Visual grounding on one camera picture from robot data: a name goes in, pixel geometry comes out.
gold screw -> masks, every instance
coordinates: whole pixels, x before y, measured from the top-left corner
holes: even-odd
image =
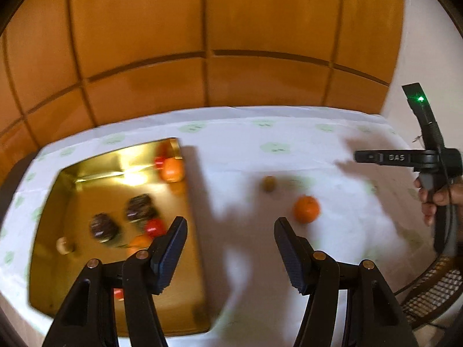
[[[148,258],[148,251],[147,250],[139,250],[135,255],[138,259],[145,259]]]
[[[322,252],[321,250],[317,250],[317,251],[313,252],[313,257],[314,257],[314,259],[316,259],[318,261],[323,261],[326,258],[326,254],[325,254],[325,252]]]
[[[373,261],[370,261],[369,259],[365,259],[365,261],[362,262],[362,265],[364,266],[365,269],[368,269],[368,270],[374,269],[374,263]]]
[[[89,269],[94,269],[96,266],[98,266],[100,262],[96,258],[92,258],[90,261],[87,262],[87,267]]]

green pattern on tablecloth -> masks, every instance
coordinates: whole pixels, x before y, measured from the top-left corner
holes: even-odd
[[[260,146],[261,150],[265,153],[272,154],[288,154],[290,152],[287,143],[267,142]]]
[[[47,154],[40,154],[40,155],[37,157],[37,162],[43,161],[46,157],[47,157]]]
[[[414,229],[401,228],[399,233],[405,240],[407,240],[408,246],[412,252],[420,249],[424,244],[423,238]]]
[[[309,176],[293,176],[286,180],[286,185],[290,189],[308,191],[315,185],[315,179]]]
[[[27,182],[32,181],[34,177],[35,177],[35,172],[32,172],[26,176],[26,181]]]
[[[24,202],[24,197],[22,195],[19,195],[17,198],[16,198],[16,201],[14,203],[14,208],[18,208],[19,206],[21,206]]]
[[[5,253],[5,257],[3,259],[3,262],[6,265],[10,265],[13,262],[13,260],[14,260],[14,252],[9,250],[8,252]]]
[[[196,123],[183,125],[178,128],[178,130],[182,133],[197,133],[202,130],[206,126],[206,123],[202,121],[198,121]]]
[[[379,191],[379,185],[376,180],[366,180],[364,187],[365,191],[370,194],[377,194]]]
[[[75,147],[67,147],[60,151],[59,156],[68,156],[71,155],[76,150]]]
[[[31,215],[31,219],[33,222],[38,222],[40,220],[40,217],[42,215],[42,206],[40,207],[37,207],[33,212],[32,212],[32,215]]]
[[[257,125],[260,128],[271,128],[275,124],[275,121],[261,119],[261,120],[254,120],[253,124]]]
[[[332,133],[335,131],[335,126],[333,124],[317,124],[315,127],[322,132]]]
[[[366,125],[358,125],[357,129],[364,133],[371,133],[371,129],[367,127]]]
[[[122,142],[126,139],[126,135],[124,133],[116,133],[112,135],[108,135],[107,137],[103,138],[103,144],[105,145],[114,145],[115,143]]]

hand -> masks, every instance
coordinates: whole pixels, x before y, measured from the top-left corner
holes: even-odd
[[[458,180],[457,184],[452,184],[450,186],[450,192],[452,194],[452,203],[459,205],[458,214],[460,215],[460,220],[463,216],[463,184],[461,178]],[[420,180],[417,178],[414,181],[414,185],[417,188],[420,188],[418,195],[420,201],[422,202],[421,211],[423,212],[423,219],[426,225],[432,226],[434,224],[434,215],[436,214],[437,206],[445,206],[449,203],[449,192],[445,186],[441,190],[437,191],[432,197],[432,202],[427,202],[428,191],[425,188],[421,187]]]

dark brown fruit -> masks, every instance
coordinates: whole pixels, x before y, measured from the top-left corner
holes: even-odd
[[[153,206],[153,202],[149,195],[140,194],[129,200],[127,205],[126,216],[131,222],[140,219],[151,219],[158,216],[156,208]]]
[[[90,222],[90,233],[99,242],[109,241],[119,232],[119,226],[108,214],[100,213]]]

wooden wall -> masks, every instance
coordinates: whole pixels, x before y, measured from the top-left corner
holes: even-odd
[[[0,182],[47,143],[204,106],[379,113],[403,0],[25,0],[0,36]]]

